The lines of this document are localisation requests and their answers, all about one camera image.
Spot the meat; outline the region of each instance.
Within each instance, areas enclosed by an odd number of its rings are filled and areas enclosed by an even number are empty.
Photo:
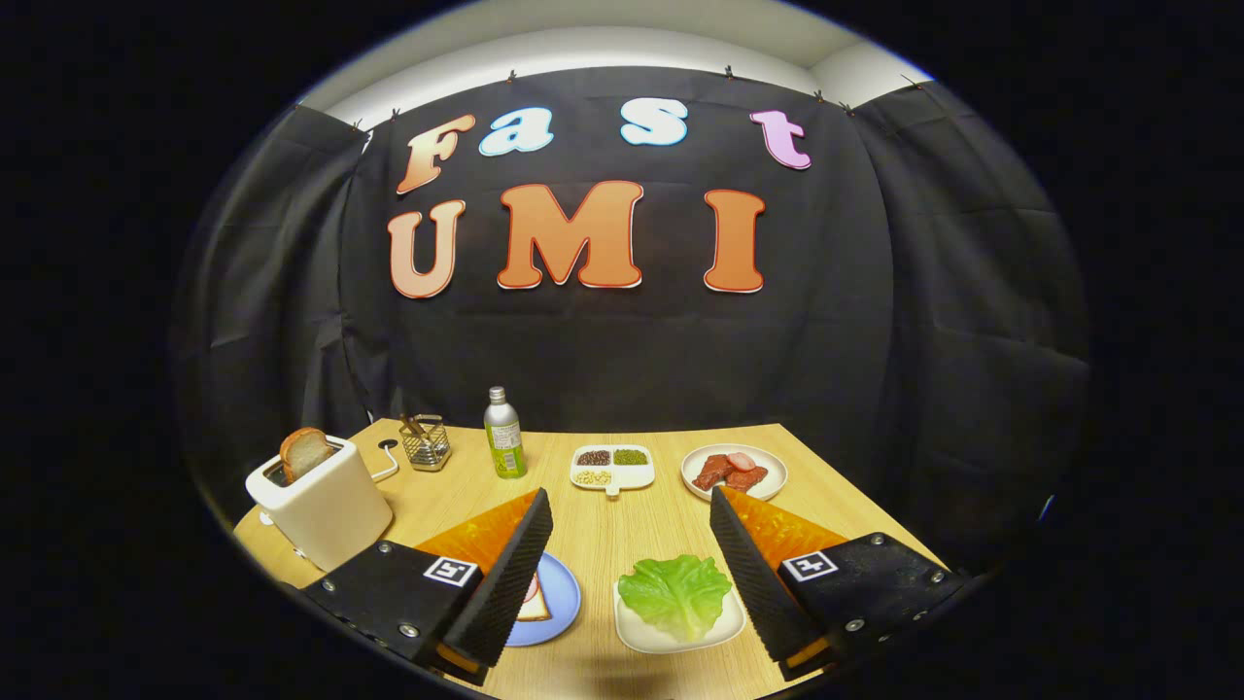
[[[749,489],[760,484],[766,474],[769,474],[769,470],[764,467],[756,467],[745,472],[735,470],[725,477],[725,485],[735,491],[746,494]]]
[[[751,470],[756,469],[756,464],[751,461],[751,458],[748,458],[743,453],[731,453],[726,455],[725,459],[730,460],[730,464],[734,465],[734,469],[739,470],[740,472],[750,472]]]
[[[522,602],[526,603],[527,601],[531,601],[532,598],[535,598],[537,591],[540,591],[540,574],[539,573],[531,577],[531,583],[527,584],[527,596],[526,596],[526,598],[522,599]]]
[[[695,477],[695,481],[692,484],[694,484],[697,489],[708,491],[713,489],[713,485],[725,479],[726,475],[733,471],[734,465],[730,464],[730,460],[725,459],[725,455],[712,455],[704,461],[704,469],[700,470],[700,476]]]

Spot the wooden table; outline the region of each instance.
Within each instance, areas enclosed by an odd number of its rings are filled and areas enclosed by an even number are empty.
[[[392,466],[377,444],[397,440],[399,425],[382,419],[351,439],[371,472]],[[750,622],[725,644],[668,655],[633,652],[613,629],[612,584],[631,573],[639,560],[671,560],[687,553],[713,557],[729,576],[709,530],[709,504],[688,491],[679,476],[683,458],[697,448],[735,443],[771,453],[786,464],[790,477],[770,504],[847,538],[886,532],[942,563],[776,424],[649,434],[524,433],[527,475],[519,480],[496,477],[483,430],[449,428],[448,431],[453,455],[440,472],[414,471],[401,448],[391,450],[399,469],[378,484],[393,509],[393,523],[382,537],[414,546],[488,509],[544,487],[554,516],[546,552],[570,568],[582,591],[582,607],[570,629],[545,644],[505,649],[481,689],[496,698],[725,700],[754,699],[795,685],[782,680]],[[597,444],[647,448],[653,456],[656,482],[643,490],[622,491],[616,501],[607,500],[603,491],[573,486],[569,476],[571,455],[580,446]],[[302,588],[323,576],[294,553],[277,528],[260,522],[258,506],[238,523],[234,533],[277,579]]]

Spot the blue letter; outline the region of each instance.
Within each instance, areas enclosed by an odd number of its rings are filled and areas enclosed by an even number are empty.
[[[687,106],[678,99],[637,97],[622,104],[622,138],[632,145],[671,145],[687,136]]]
[[[539,150],[552,140],[550,122],[552,112],[544,107],[527,107],[501,114],[493,122],[493,133],[479,142],[479,152],[485,155],[504,155],[514,149],[524,153]]]

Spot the beans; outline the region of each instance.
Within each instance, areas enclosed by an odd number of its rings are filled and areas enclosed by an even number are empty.
[[[638,450],[618,450],[613,453],[615,465],[647,465],[648,456]]]
[[[613,474],[608,470],[601,470],[598,472],[583,470],[581,472],[576,472],[572,481],[583,486],[608,486],[610,482],[613,481]]]
[[[576,465],[591,465],[596,467],[602,467],[610,464],[610,451],[608,450],[591,450],[583,453],[578,456]]]

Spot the white wall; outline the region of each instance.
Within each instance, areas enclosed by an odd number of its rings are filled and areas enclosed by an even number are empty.
[[[411,66],[325,108],[369,129],[433,99],[520,76],[590,66],[668,66],[734,75],[812,94],[816,78],[780,58],[690,34],[639,27],[573,27],[536,31],[469,46]]]
[[[840,48],[812,66],[812,76],[826,101],[852,107],[916,82],[933,80],[928,73],[871,41]]]
[[[781,0],[476,0],[361,53],[310,88],[302,103],[323,111],[411,66],[488,41],[550,29],[606,26],[704,36],[802,68],[860,41],[857,34]]]

